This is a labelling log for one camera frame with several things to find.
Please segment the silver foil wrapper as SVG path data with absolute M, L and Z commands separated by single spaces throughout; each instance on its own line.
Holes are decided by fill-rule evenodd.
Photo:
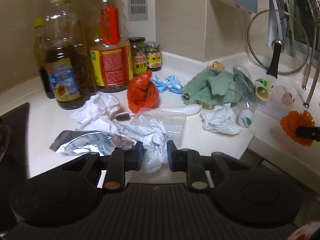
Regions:
M 130 139 L 143 144 L 144 157 L 142 171 L 154 173 L 168 163 L 168 132 L 162 121 L 139 117 L 138 125 L 125 125 L 114 122 L 117 131 Z

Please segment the white paper tissue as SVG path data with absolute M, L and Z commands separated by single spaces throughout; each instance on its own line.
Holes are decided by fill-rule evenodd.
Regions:
M 70 117 L 80 124 L 79 131 L 102 131 L 118 134 L 112 118 L 119 110 L 120 101 L 116 96 L 98 93 L 91 96 Z

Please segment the clear plastic box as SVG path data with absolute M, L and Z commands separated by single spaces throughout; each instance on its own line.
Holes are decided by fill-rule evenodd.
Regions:
M 139 117 L 141 115 L 143 115 L 147 120 L 155 119 L 163 122 L 163 125 L 168 132 L 168 139 L 173 140 L 177 148 L 182 146 L 187 118 L 186 114 L 163 111 L 160 109 L 141 108 L 133 117 L 131 124 L 139 125 Z

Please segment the silver foil pouch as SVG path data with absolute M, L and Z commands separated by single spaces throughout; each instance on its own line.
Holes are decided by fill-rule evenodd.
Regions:
M 64 155 L 84 155 L 91 152 L 111 155 L 116 148 L 131 149 L 136 143 L 130 138 L 103 131 L 62 131 L 50 149 Z

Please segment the white toothbrush black bristles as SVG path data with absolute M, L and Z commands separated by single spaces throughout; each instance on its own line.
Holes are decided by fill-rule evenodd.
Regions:
M 174 113 L 181 113 L 187 116 L 195 115 L 199 113 L 202 109 L 201 105 L 198 104 L 191 104 L 186 106 L 179 106 L 179 107 L 162 107 L 162 108 L 141 108 L 138 113 L 142 113 L 145 111 L 167 111 L 167 112 L 174 112 Z M 116 121 L 129 121 L 131 117 L 136 116 L 136 113 L 130 112 L 122 112 L 115 115 Z

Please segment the crumpled white paper ball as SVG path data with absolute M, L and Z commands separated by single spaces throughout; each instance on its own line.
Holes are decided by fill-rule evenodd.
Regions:
M 242 131 L 240 126 L 236 124 L 235 114 L 230 103 L 216 105 L 213 109 L 201 113 L 200 118 L 203 129 L 212 133 L 236 135 Z

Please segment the orange plastic bag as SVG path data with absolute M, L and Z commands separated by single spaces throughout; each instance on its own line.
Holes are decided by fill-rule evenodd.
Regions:
M 159 101 L 159 91 L 151 81 L 152 71 L 135 76 L 127 87 L 128 107 L 133 113 L 138 113 L 141 108 L 155 107 Z

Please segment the green towel cloth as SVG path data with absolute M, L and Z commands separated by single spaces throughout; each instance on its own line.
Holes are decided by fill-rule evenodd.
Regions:
M 206 69 L 194 76 L 182 89 L 185 105 L 207 106 L 237 103 L 241 90 L 236 87 L 234 75 L 224 70 Z

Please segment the crumpled blue face mask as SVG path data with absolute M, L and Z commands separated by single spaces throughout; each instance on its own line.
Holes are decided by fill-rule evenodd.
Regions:
M 150 80 L 154 83 L 160 93 L 163 93 L 167 89 L 175 94 L 182 93 L 183 86 L 181 85 L 179 78 L 175 75 L 160 80 L 157 75 L 153 73 Z

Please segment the crushed clear plastic bottle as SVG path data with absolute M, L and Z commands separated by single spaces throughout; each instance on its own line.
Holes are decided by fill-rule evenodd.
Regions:
M 236 91 L 240 93 L 240 100 L 234 105 L 237 123 L 245 128 L 253 124 L 254 113 L 258 106 L 258 99 L 248 69 L 244 66 L 233 68 Z

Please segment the sunflower oil bottle blue label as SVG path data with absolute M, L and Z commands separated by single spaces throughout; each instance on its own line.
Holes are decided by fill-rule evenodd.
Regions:
M 50 0 L 45 17 L 46 71 L 58 105 L 80 108 L 95 93 L 86 37 L 66 0 Z

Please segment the brown paper wrapper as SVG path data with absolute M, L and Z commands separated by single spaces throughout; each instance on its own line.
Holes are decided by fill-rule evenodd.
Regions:
M 207 65 L 206 69 L 225 70 L 225 66 L 219 61 L 214 61 L 212 64 Z

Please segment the paper cup green print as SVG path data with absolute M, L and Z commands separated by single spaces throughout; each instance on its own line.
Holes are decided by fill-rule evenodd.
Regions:
M 256 79 L 254 82 L 255 93 L 259 100 L 270 101 L 271 90 L 273 88 L 272 82 L 267 79 Z

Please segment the black gas stove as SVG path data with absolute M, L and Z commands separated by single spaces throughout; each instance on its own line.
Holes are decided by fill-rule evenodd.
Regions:
M 1 115 L 1 233 L 17 224 L 10 207 L 10 195 L 27 179 L 29 108 L 27 102 Z

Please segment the tall yellow-label sauce jar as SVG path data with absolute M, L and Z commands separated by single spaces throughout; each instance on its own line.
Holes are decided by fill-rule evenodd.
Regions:
M 133 75 L 138 76 L 147 71 L 148 64 L 145 54 L 145 38 L 144 37 L 130 37 L 132 56 L 132 70 Z

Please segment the short soybean paste jar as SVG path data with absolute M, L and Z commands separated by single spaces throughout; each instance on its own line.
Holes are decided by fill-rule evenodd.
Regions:
M 145 54 L 147 58 L 148 68 L 155 72 L 162 68 L 161 44 L 156 41 L 148 41 L 145 43 Z

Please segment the orange brush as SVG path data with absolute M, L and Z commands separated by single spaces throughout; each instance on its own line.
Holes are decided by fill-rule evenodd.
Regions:
M 299 113 L 290 111 L 280 121 L 283 131 L 296 143 L 311 146 L 314 141 L 319 142 L 319 126 L 308 111 Z

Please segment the small dark sauce bottle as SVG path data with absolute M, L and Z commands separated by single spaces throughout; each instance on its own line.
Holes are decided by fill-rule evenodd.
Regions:
M 49 82 L 49 77 L 46 71 L 46 52 L 44 47 L 44 38 L 45 38 L 45 29 L 44 29 L 44 19 L 36 18 L 34 20 L 34 30 L 35 30 L 35 38 L 34 38 L 34 57 L 36 61 L 36 65 L 39 71 L 39 75 L 44 87 L 44 91 L 46 96 L 49 99 L 54 99 L 54 93 L 52 91 L 52 87 Z

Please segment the glass pot lid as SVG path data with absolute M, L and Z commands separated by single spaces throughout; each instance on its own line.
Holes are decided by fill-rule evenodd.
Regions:
M 282 53 L 283 44 L 281 42 L 276 42 L 273 48 L 267 47 L 268 12 L 269 9 L 260 11 L 251 18 L 247 28 L 248 53 L 256 63 L 266 70 L 269 69 L 272 58 L 275 57 L 278 63 L 279 75 L 293 75 L 303 71 L 311 52 L 307 32 L 299 20 L 290 14 L 295 20 L 296 56 L 291 57 L 290 55 Z

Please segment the metal dish rack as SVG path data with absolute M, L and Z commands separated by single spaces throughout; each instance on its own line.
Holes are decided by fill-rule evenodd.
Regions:
M 313 67 L 313 60 L 315 59 L 315 52 L 316 52 L 316 42 L 317 38 L 319 38 L 319 0 L 307 0 L 308 5 L 312 14 L 312 19 L 313 19 L 313 41 L 312 41 L 312 46 L 311 46 L 311 54 L 309 56 L 309 64 L 306 68 L 304 79 L 302 82 L 302 88 L 306 90 L 306 86 L 311 74 L 311 69 Z M 306 98 L 306 101 L 303 103 L 304 107 L 309 108 L 310 107 L 310 102 L 312 99 L 312 96 L 314 94 L 314 91 L 317 86 L 318 78 L 319 78 L 319 58 L 317 59 L 317 66 L 315 67 L 315 73 L 313 77 L 313 81 L 311 84 L 311 88 L 309 91 L 309 94 Z

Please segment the grey wall vent grille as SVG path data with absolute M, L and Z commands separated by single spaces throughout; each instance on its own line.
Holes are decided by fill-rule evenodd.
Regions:
M 148 20 L 148 0 L 128 0 L 129 21 Z

